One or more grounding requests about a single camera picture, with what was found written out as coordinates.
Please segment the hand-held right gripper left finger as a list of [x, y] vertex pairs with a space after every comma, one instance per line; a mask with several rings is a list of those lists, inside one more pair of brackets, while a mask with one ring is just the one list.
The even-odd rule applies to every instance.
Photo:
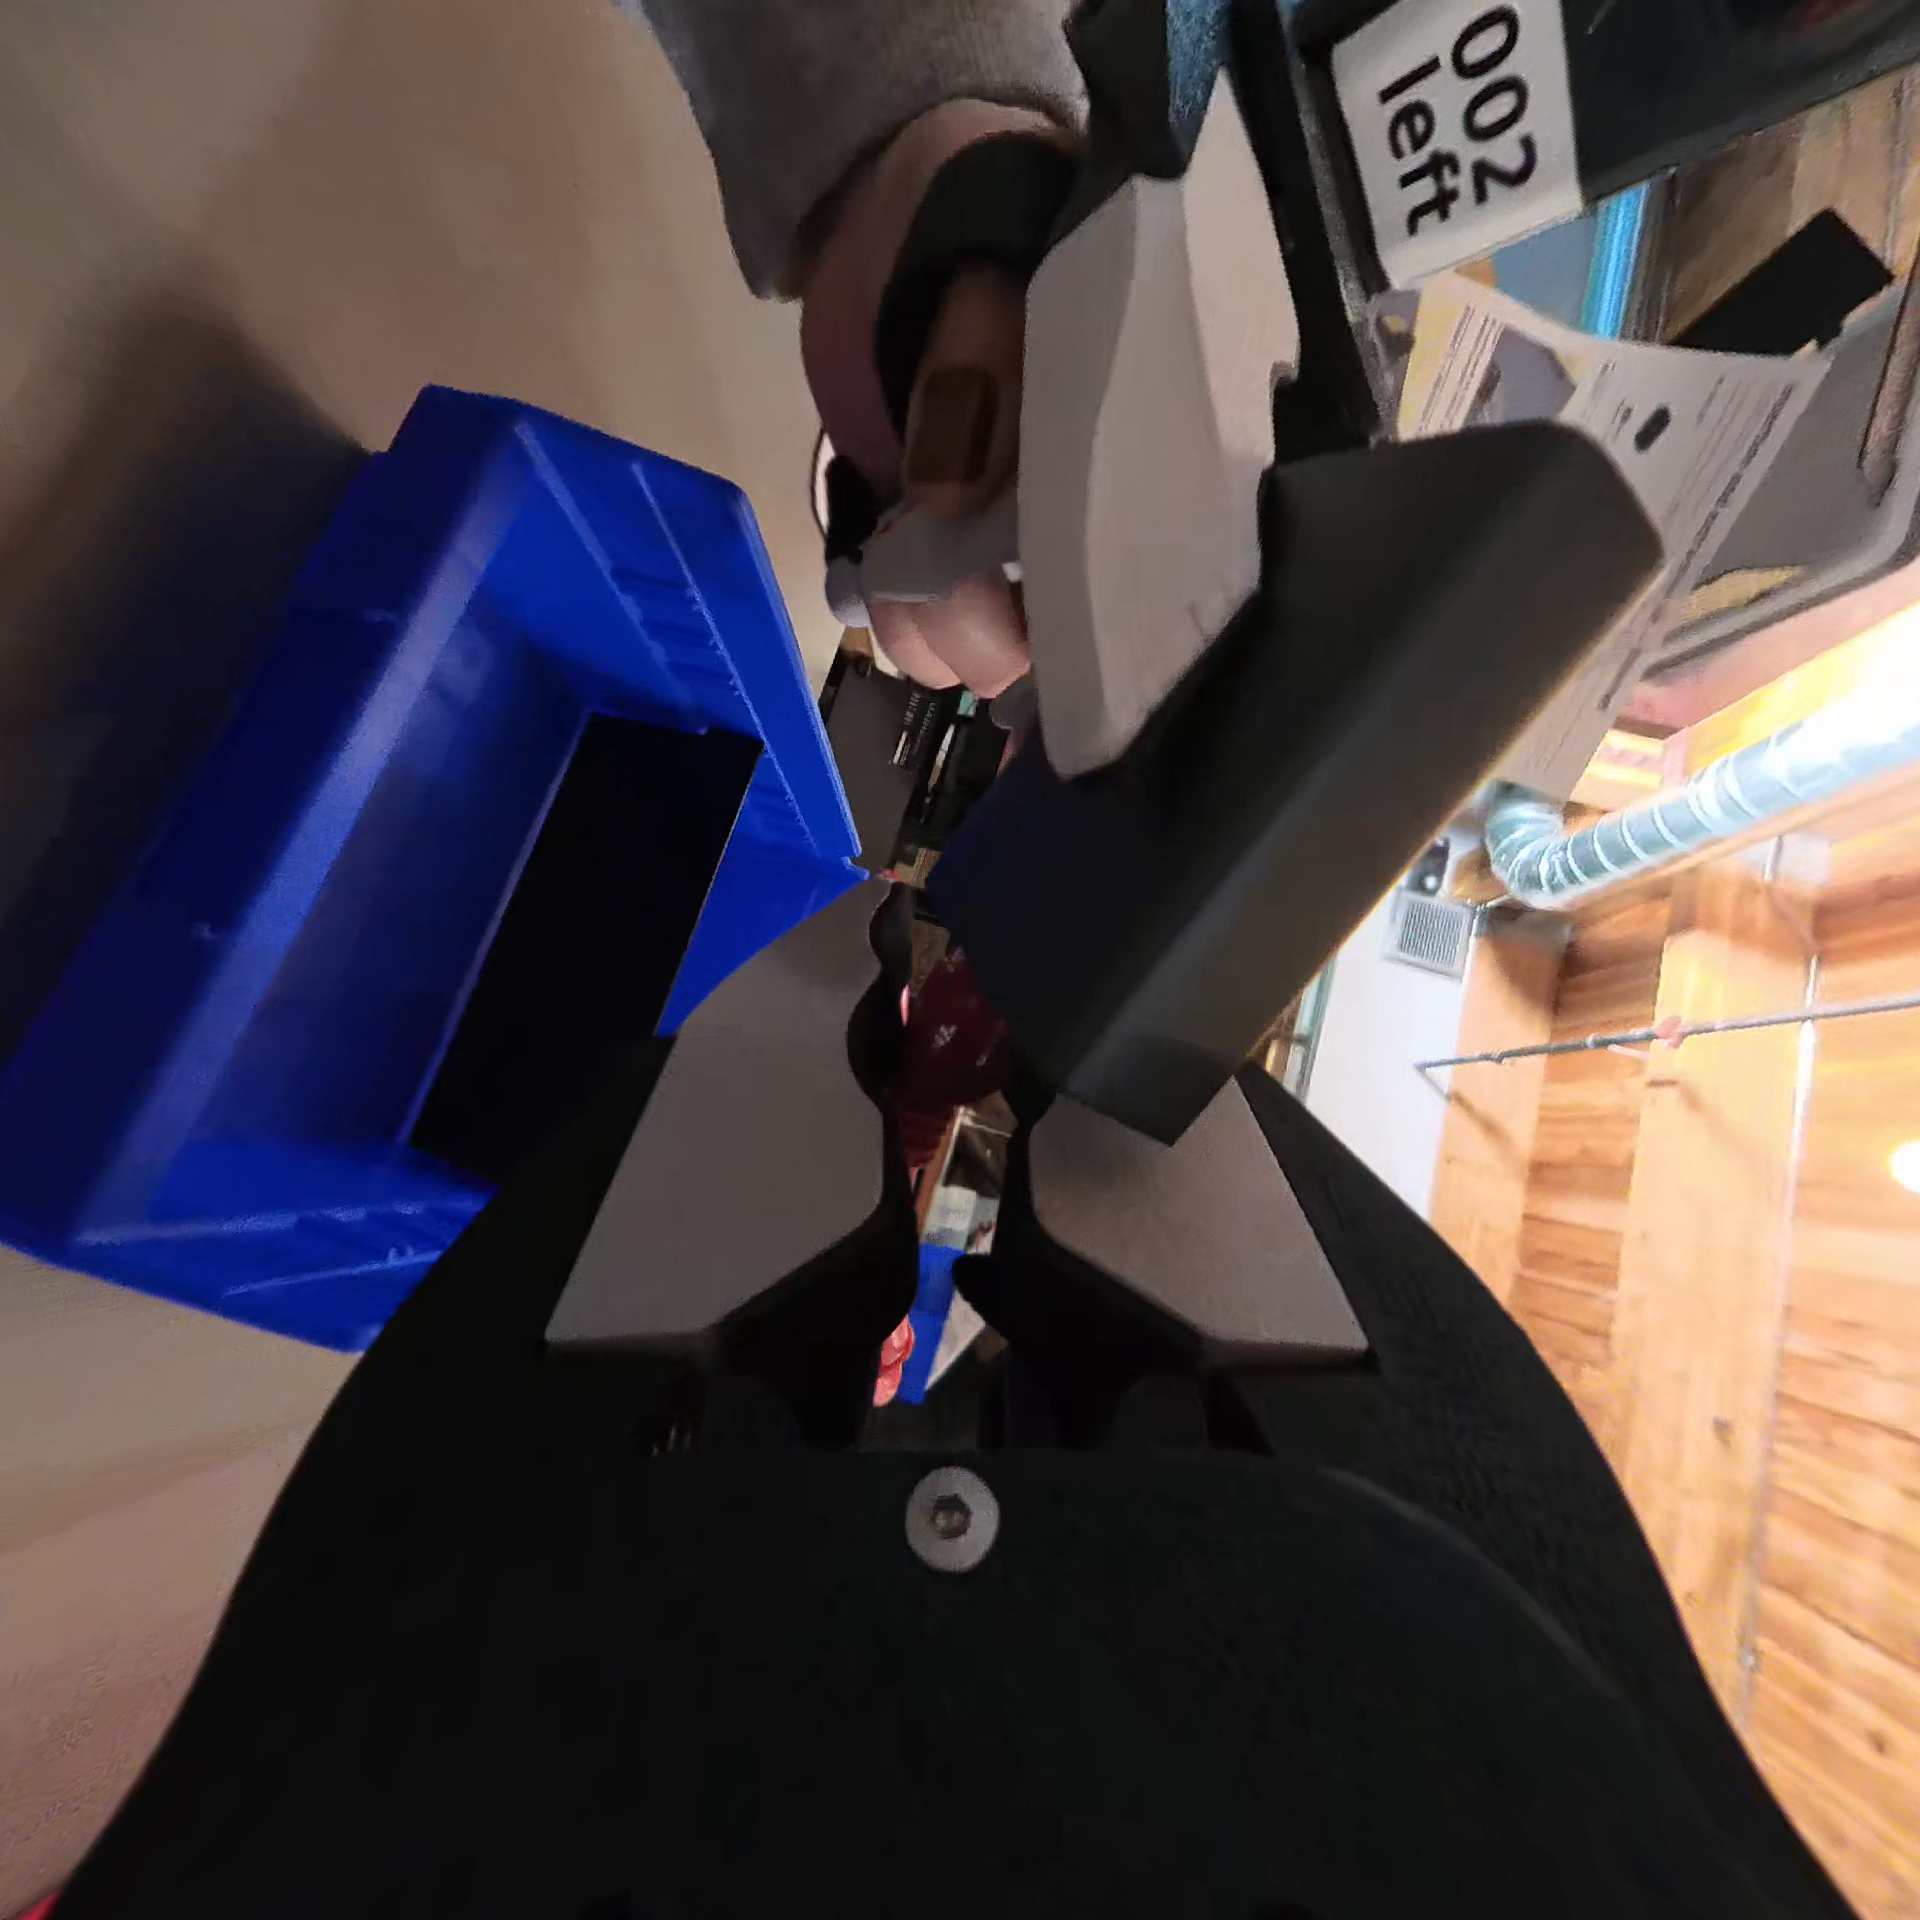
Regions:
[[547, 1347], [702, 1347], [880, 1204], [851, 1018], [880, 985], [858, 883], [685, 1018], [552, 1309]]

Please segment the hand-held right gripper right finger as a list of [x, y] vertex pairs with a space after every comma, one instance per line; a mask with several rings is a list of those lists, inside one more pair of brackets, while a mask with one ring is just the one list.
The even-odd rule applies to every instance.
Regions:
[[1369, 1335], [1244, 1077], [1176, 1144], [1069, 1096], [1007, 1155], [997, 1242], [958, 1294], [1007, 1347], [1075, 1369], [1343, 1369]]

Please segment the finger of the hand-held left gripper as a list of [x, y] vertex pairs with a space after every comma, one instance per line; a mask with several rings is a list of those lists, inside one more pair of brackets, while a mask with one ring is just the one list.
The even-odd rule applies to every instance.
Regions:
[[1128, 175], [1029, 281], [1017, 566], [1052, 770], [1110, 766], [1260, 586], [1303, 331], [1233, 83], [1184, 173]]
[[1848, 319], [1828, 374], [1839, 393], [1842, 535], [1823, 569], [1823, 596], [1842, 598], [1915, 561], [1913, 281]]

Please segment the black network adapter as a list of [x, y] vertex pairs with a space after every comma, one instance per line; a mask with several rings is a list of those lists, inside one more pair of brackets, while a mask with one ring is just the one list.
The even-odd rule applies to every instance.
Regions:
[[1260, 589], [1084, 777], [1052, 735], [929, 876], [1016, 1077], [1176, 1144], [1642, 596], [1660, 539], [1556, 421], [1260, 491]]

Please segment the blue plastic bin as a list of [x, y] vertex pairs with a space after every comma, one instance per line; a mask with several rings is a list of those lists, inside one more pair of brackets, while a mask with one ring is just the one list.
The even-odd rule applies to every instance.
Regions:
[[4, 1248], [365, 1352], [501, 1187], [408, 1137], [589, 715], [761, 743], [672, 1040], [866, 883], [769, 550], [708, 467], [431, 387], [4, 1044]]

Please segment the instruction sheet on board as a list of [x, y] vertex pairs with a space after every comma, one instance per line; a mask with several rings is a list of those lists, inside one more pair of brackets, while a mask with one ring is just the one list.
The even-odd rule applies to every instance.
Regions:
[[1492, 781], [1568, 800], [1638, 685], [1825, 601], [1823, 569], [1842, 535], [1828, 374], [1842, 331], [1793, 355], [1600, 341], [1462, 276], [1382, 293], [1369, 325], [1401, 441], [1569, 426], [1611, 457], [1660, 535], [1652, 589], [1490, 766]]

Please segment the black bin divider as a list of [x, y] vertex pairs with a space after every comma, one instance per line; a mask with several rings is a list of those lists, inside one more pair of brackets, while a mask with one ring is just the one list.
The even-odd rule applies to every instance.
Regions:
[[739, 733], [589, 715], [408, 1145], [500, 1187], [649, 1048], [761, 765]]

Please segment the white wall vent grille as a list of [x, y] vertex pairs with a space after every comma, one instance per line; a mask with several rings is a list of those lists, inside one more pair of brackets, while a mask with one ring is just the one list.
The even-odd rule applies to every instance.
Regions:
[[1462, 981], [1479, 930], [1472, 903], [1393, 889], [1383, 906], [1382, 961], [1417, 973]]

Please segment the silver air duct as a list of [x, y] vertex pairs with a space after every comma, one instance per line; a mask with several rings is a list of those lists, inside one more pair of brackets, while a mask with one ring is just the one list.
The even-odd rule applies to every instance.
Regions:
[[1554, 805], [1505, 784], [1485, 814], [1483, 849], [1500, 898], [1560, 911], [1913, 765], [1915, 702], [1850, 695], [1579, 831], [1568, 831]]

